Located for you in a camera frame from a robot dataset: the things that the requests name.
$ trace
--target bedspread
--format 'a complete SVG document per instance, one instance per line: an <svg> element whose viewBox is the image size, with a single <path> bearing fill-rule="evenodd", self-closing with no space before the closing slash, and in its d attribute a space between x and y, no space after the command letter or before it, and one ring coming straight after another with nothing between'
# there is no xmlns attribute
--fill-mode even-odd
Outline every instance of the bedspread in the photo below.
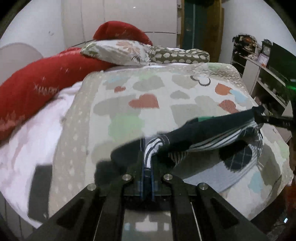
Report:
<svg viewBox="0 0 296 241"><path fill-rule="evenodd" d="M53 162L49 214L93 183L97 163L109 161L116 147L172 131L195 117L221 116L252 106L257 104L237 70L228 64L91 73L66 115ZM248 219L271 203L293 177L289 148L277 130L265 124L261 133L263 146L257 163L220 192ZM202 182L202 171L220 164L209 162L201 168L189 163L184 160L173 172L191 184ZM215 175L207 179L211 186L218 181Z"/></svg>

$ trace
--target red cushion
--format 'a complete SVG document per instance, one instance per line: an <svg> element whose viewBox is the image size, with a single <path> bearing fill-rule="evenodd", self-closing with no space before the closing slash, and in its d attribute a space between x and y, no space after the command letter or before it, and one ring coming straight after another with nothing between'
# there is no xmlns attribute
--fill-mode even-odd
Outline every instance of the red cushion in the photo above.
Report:
<svg viewBox="0 0 296 241"><path fill-rule="evenodd" d="M93 71L114 64L80 54L70 48L16 71L0 86L0 140L42 108L59 90L82 81Z"/></svg>
<svg viewBox="0 0 296 241"><path fill-rule="evenodd" d="M121 21L103 23L94 34L95 40L129 39L152 45L148 36L134 25Z"/></svg>

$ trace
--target white sheet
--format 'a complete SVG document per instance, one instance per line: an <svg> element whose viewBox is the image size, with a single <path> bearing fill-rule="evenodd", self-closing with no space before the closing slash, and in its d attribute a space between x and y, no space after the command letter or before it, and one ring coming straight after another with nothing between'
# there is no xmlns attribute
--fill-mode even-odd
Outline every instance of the white sheet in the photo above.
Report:
<svg viewBox="0 0 296 241"><path fill-rule="evenodd" d="M116 66L107 71L122 71L152 66ZM55 148L62 133L62 122L82 82L61 90L34 117L16 129L0 147L0 191L11 207L33 227L41 223L28 217L31 183L37 165L52 164Z"/></svg>

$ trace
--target black metal frame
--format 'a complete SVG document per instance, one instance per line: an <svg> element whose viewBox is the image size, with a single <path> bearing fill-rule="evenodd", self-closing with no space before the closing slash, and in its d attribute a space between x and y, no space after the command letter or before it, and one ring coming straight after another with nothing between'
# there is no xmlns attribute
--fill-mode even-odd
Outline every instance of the black metal frame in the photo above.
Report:
<svg viewBox="0 0 296 241"><path fill-rule="evenodd" d="M138 163L116 178L110 188L88 185L26 240L121 240L126 208L169 209L173 240L177 241L267 240L207 184L194 186L165 175L166 167L157 157L152 158L153 169L145 169L142 175L142 158L140 152Z"/></svg>

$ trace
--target bolt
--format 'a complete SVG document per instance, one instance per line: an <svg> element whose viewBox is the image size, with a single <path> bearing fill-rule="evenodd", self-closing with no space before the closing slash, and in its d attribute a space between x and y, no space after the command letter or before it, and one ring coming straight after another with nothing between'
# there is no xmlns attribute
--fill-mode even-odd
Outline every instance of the bolt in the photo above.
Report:
<svg viewBox="0 0 296 241"><path fill-rule="evenodd" d="M122 179L125 180L125 181L128 181L128 180L131 179L131 175L129 175L129 174L124 174L124 175L122 176Z"/></svg>
<svg viewBox="0 0 296 241"><path fill-rule="evenodd" d="M88 185L87 185L87 190L89 190L89 191L93 191L93 190L95 190L95 189L96 189L96 184L91 183L91 184L88 184Z"/></svg>
<svg viewBox="0 0 296 241"><path fill-rule="evenodd" d="M173 175L172 174L164 174L163 178L167 181L172 180L173 179Z"/></svg>
<svg viewBox="0 0 296 241"><path fill-rule="evenodd" d="M200 183L198 186L201 190L207 190L207 188L209 187L209 185L206 183Z"/></svg>

